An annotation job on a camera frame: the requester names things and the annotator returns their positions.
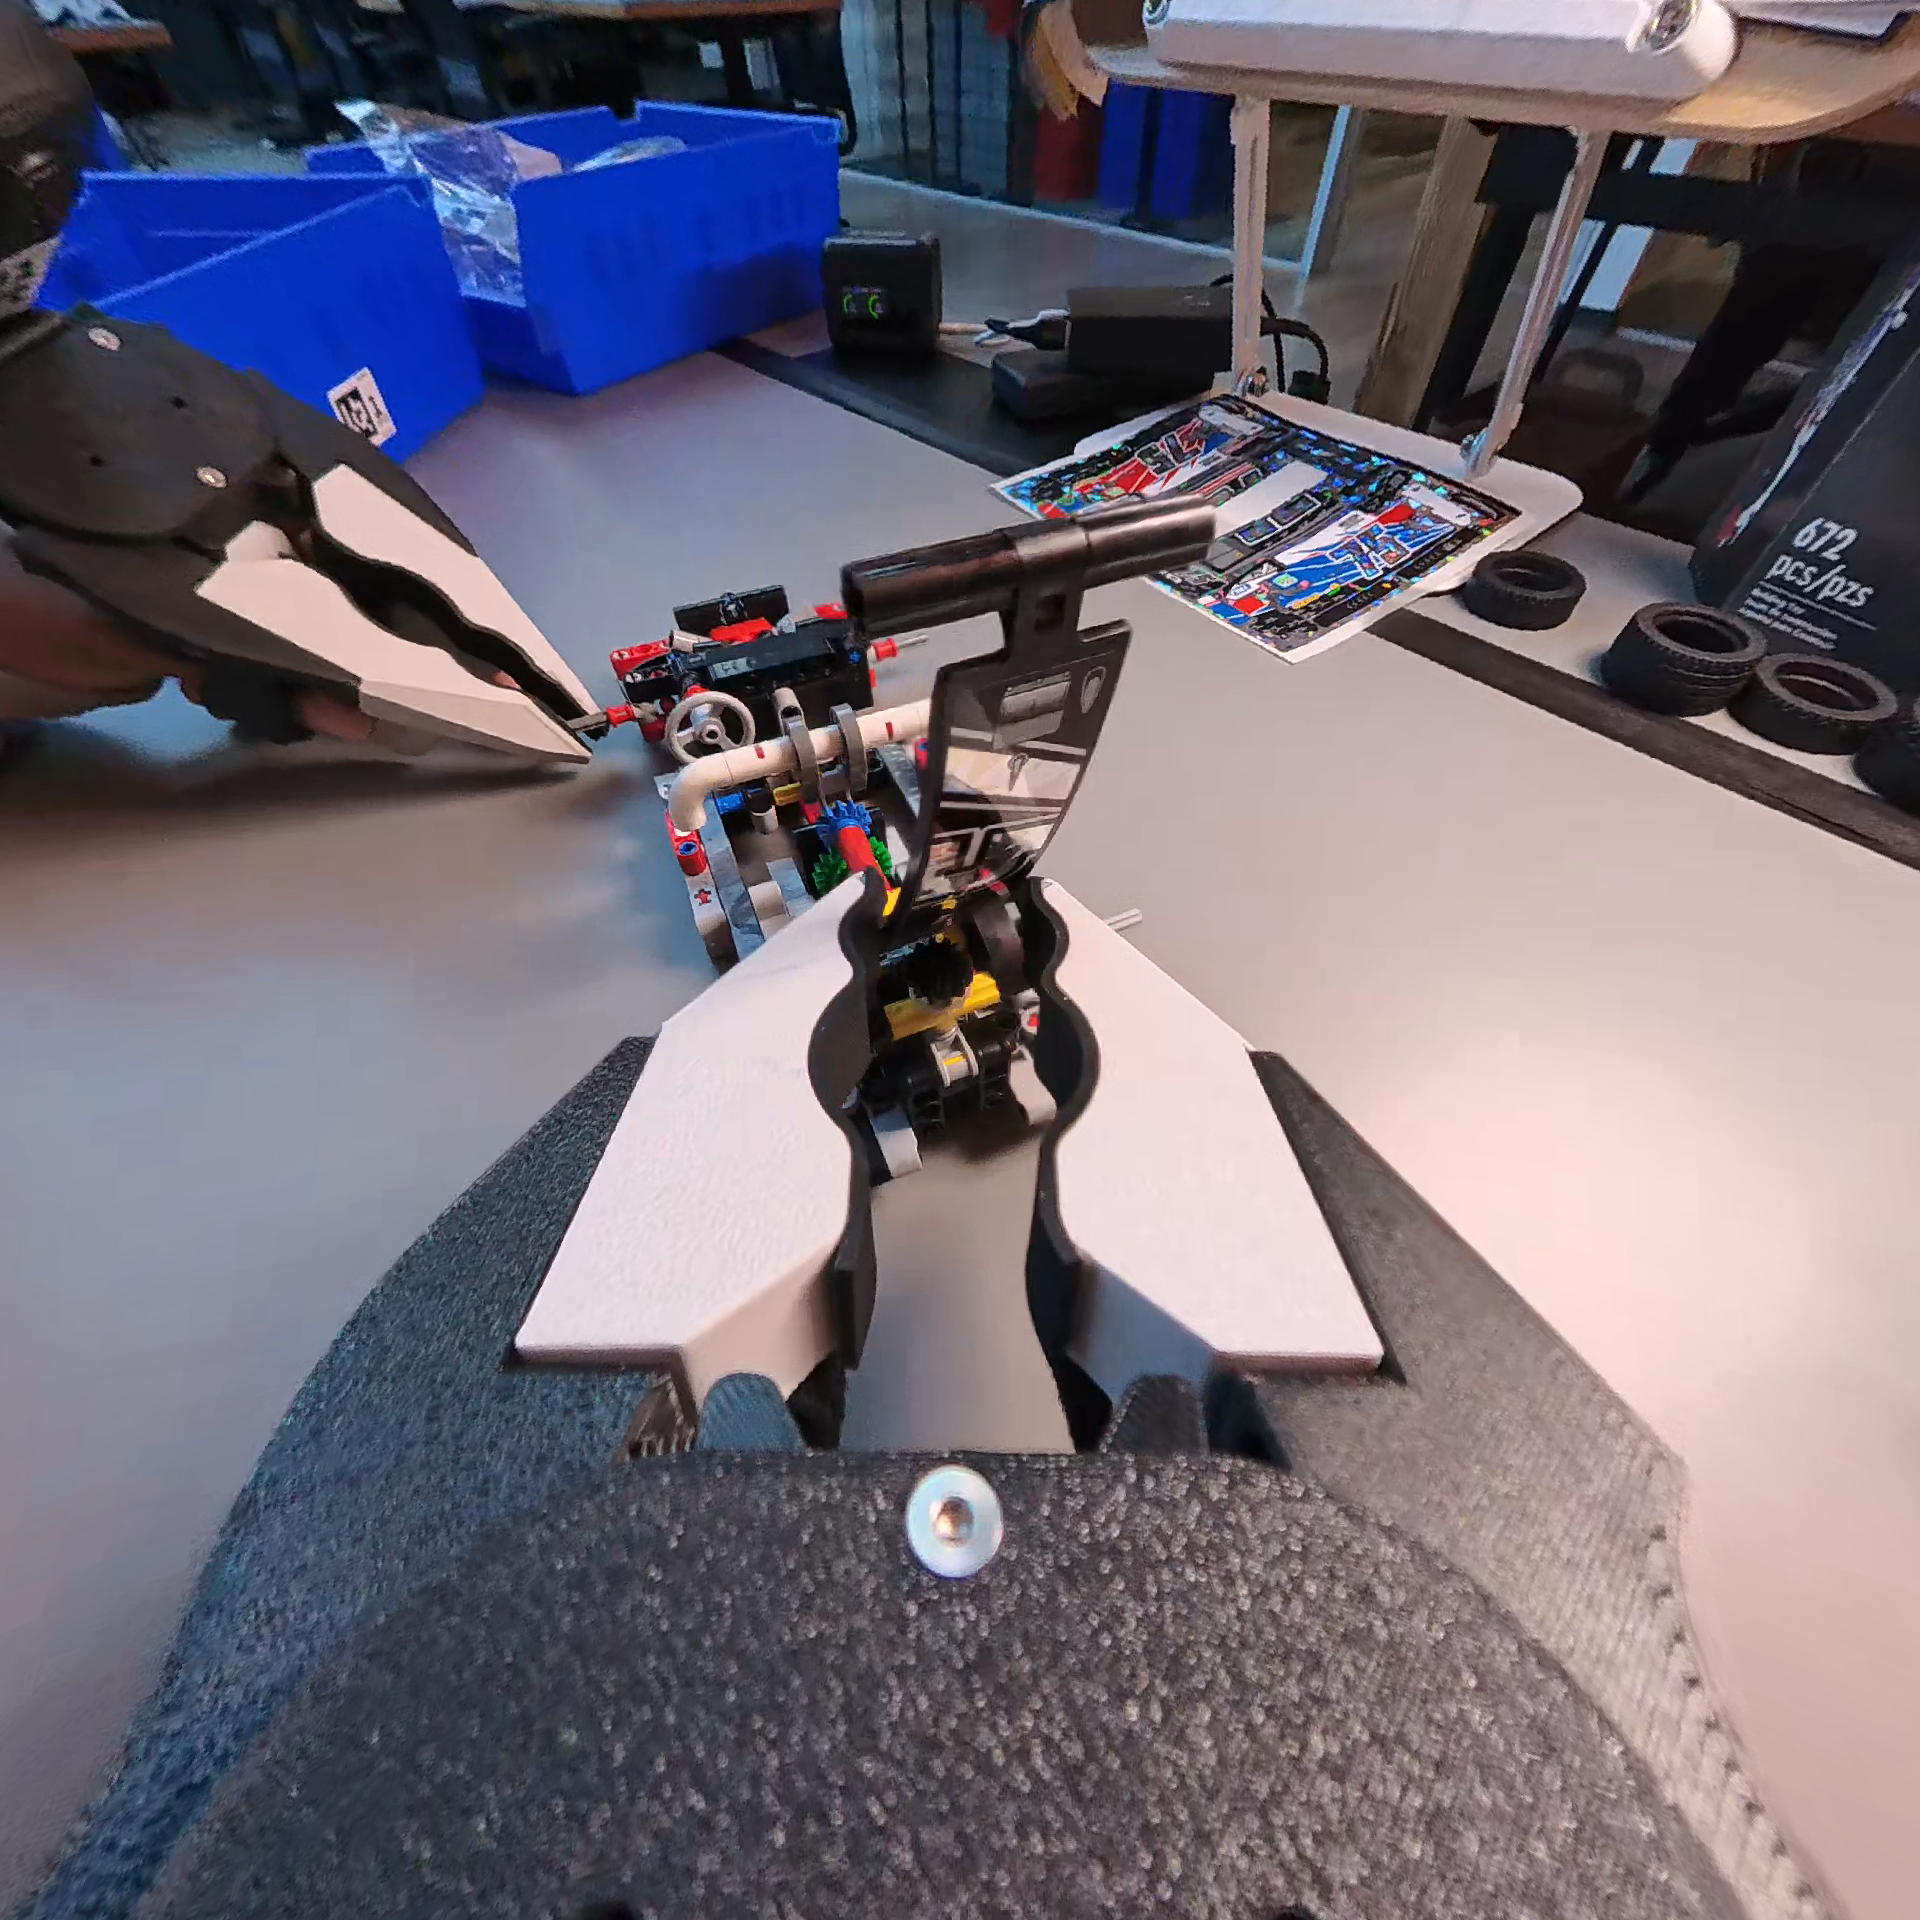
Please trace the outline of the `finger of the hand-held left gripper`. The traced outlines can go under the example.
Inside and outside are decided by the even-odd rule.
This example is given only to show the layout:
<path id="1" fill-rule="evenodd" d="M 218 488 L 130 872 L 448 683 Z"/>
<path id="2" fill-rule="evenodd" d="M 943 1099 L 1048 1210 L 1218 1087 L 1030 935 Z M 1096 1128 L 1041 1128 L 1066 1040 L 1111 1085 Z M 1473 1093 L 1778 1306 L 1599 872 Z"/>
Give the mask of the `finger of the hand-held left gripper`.
<path id="1" fill-rule="evenodd" d="M 312 558 L 392 634 L 513 686 L 563 722 L 596 713 L 587 686 L 435 507 L 336 464 L 308 483 Z"/>
<path id="2" fill-rule="evenodd" d="M 308 663 L 344 671 L 361 713 L 378 722 L 540 761 L 592 757 L 526 693 L 480 682 L 441 647 L 394 635 L 299 560 L 230 560 L 199 584 L 198 598 Z"/>

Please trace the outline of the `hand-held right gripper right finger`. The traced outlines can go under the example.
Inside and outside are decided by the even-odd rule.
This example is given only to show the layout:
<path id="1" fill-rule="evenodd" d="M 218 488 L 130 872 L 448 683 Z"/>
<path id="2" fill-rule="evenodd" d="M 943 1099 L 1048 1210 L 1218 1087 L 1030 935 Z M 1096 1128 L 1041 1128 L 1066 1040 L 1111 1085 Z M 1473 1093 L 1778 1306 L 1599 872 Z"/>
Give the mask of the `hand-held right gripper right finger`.
<path id="1" fill-rule="evenodd" d="M 1370 1377 L 1386 1346 L 1241 1033 L 1056 880 L 1055 1031 L 1089 1033 L 1058 1093 L 1052 1202 L 1072 1265 L 1066 1355 L 1142 1377 Z"/>

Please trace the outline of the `blue plastic storage bin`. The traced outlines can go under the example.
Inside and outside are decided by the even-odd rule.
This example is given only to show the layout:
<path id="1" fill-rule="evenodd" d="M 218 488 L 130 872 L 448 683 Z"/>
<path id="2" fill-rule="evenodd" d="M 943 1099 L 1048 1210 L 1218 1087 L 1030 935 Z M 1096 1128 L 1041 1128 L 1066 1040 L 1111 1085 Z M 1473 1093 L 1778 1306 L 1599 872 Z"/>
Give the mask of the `blue plastic storage bin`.
<path id="1" fill-rule="evenodd" d="M 160 326 L 399 462 L 486 393 L 441 230 L 386 176 L 88 174 L 39 299 Z"/>
<path id="2" fill-rule="evenodd" d="M 819 306 L 841 222 L 835 121 L 595 106 L 448 128 L 426 147 L 483 133 L 560 163 L 497 191 L 519 279 L 464 290 L 487 374 L 578 399 Z"/>

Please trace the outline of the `black power adapter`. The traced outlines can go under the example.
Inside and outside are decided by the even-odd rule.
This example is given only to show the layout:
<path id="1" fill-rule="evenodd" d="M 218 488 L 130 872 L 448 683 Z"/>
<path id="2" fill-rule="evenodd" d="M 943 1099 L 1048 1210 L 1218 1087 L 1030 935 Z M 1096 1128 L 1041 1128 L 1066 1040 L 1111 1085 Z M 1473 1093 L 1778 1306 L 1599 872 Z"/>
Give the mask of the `black power adapter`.
<path id="1" fill-rule="evenodd" d="M 1090 376 L 1066 351 L 1018 346 L 992 360 L 992 400 L 1022 426 L 1072 426 L 1092 433 L 1126 419 L 1188 400 L 1209 390 L 1211 376 Z"/>
<path id="2" fill-rule="evenodd" d="M 1231 281 L 1076 286 L 1068 294 L 1066 314 L 1068 367 L 1083 378 L 1209 385 L 1232 368 Z"/>

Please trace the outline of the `clear bag of lego parts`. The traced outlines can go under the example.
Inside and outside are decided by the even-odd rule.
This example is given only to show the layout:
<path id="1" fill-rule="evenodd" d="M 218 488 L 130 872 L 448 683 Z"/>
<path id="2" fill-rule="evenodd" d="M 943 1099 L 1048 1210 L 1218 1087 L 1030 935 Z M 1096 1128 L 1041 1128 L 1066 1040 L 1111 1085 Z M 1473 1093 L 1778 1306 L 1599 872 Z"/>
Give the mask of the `clear bag of lego parts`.
<path id="1" fill-rule="evenodd" d="M 383 171 L 426 197 L 464 297 L 524 305 L 515 144 L 491 127 L 371 99 L 334 110 Z"/>

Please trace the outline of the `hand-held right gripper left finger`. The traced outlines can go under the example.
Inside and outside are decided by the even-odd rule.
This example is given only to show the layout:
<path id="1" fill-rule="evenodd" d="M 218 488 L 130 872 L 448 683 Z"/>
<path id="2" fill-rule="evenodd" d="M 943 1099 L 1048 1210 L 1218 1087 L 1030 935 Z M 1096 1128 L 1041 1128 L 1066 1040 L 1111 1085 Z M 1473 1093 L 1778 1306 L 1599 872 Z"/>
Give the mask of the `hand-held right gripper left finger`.
<path id="1" fill-rule="evenodd" d="M 884 882 L 855 874 L 657 1033 L 519 1323 L 529 1362 L 801 1385 L 874 1318 L 872 1173 L 846 1102 L 874 1055 Z"/>

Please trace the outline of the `black device green display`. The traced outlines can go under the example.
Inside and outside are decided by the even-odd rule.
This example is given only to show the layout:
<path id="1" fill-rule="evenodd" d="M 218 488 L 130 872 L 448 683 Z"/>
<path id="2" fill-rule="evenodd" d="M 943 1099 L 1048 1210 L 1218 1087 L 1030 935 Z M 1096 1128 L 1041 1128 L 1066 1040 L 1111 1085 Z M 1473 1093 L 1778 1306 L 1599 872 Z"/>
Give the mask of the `black device green display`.
<path id="1" fill-rule="evenodd" d="M 932 232 L 839 232 L 823 241 L 823 319 L 844 362 L 927 362 L 939 351 L 945 255 Z"/>

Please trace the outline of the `black rubber lego tyre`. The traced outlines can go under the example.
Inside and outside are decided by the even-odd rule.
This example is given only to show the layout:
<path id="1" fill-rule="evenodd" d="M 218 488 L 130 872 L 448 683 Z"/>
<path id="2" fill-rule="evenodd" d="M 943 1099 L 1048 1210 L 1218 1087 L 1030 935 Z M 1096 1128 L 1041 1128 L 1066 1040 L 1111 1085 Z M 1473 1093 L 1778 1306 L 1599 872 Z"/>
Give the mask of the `black rubber lego tyre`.
<path id="1" fill-rule="evenodd" d="M 1857 778 L 1902 814 L 1920 813 L 1920 722 L 1919 704 L 1871 730 L 1857 760 Z"/>
<path id="2" fill-rule="evenodd" d="M 1768 655 L 1729 704 L 1746 735 L 1827 757 L 1857 755 L 1898 712 L 1898 695 L 1873 672 L 1808 655 Z"/>
<path id="3" fill-rule="evenodd" d="M 1505 632 L 1545 634 L 1569 624 L 1587 590 L 1579 567 L 1555 554 L 1502 550 L 1478 560 L 1456 599 Z"/>
<path id="4" fill-rule="evenodd" d="M 1687 603 L 1648 603 L 1599 659 L 1600 682 L 1648 713 L 1723 712 L 1768 656 L 1762 629 L 1740 615 Z"/>

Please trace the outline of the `person's left hand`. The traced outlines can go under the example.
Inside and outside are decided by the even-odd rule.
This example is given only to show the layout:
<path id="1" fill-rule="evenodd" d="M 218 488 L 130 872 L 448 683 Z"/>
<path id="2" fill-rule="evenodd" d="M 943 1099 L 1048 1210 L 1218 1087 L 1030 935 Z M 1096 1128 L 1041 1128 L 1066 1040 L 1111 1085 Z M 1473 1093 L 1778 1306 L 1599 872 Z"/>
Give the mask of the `person's left hand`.
<path id="1" fill-rule="evenodd" d="M 15 763 L 41 726 L 147 704 L 170 682 L 224 719 L 198 667 L 155 655 L 59 584 L 30 574 L 11 529 L 2 531 L 2 763 Z"/>

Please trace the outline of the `multicoloured lego car chassis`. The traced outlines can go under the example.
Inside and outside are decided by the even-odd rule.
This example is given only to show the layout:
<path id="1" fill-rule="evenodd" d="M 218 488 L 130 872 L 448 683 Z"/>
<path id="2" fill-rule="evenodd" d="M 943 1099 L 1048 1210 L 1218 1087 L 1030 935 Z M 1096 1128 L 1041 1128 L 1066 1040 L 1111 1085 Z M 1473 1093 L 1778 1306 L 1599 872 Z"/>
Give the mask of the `multicoloured lego car chassis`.
<path id="1" fill-rule="evenodd" d="M 855 866 L 878 872 L 897 906 L 928 733 L 903 707 L 878 710 L 876 667 L 920 641 L 868 639 L 839 607 L 796 614 L 772 585 L 681 607 L 668 635 L 614 653 L 625 703 L 609 720 L 635 726 L 672 760 L 662 798 L 695 763 L 720 763 L 702 822 L 665 824 L 716 971 L 792 929 Z M 931 929 L 880 952 L 874 1056 L 849 1111 L 884 1179 L 995 1114 L 1031 1129 L 1055 1119 L 1031 1051 L 1041 994 L 1025 888 L 1035 869 L 947 904 Z"/>

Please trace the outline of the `holographic sticker sheet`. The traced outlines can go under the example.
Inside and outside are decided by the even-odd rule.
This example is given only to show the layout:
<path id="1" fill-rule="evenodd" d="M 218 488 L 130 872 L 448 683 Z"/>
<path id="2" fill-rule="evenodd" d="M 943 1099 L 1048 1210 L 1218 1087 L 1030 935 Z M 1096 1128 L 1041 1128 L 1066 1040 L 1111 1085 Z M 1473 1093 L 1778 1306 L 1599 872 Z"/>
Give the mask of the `holographic sticker sheet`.
<path id="1" fill-rule="evenodd" d="M 1521 507 L 1407 456 L 1331 437 L 1248 399 L 1187 400 L 998 494 L 1035 519 L 1135 504 L 1207 505 L 1215 537 L 1156 585 L 1272 656 L 1306 659 L 1455 584 Z"/>

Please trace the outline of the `black lego set box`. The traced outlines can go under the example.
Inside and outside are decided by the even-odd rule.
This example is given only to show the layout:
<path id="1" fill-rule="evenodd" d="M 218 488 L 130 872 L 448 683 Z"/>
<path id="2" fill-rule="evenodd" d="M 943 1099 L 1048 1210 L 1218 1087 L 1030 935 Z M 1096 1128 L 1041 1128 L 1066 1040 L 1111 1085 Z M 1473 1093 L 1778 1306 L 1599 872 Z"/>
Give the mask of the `black lego set box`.
<path id="1" fill-rule="evenodd" d="M 1919 255 L 1873 283 L 1711 518 L 1700 607 L 1919 690 Z"/>

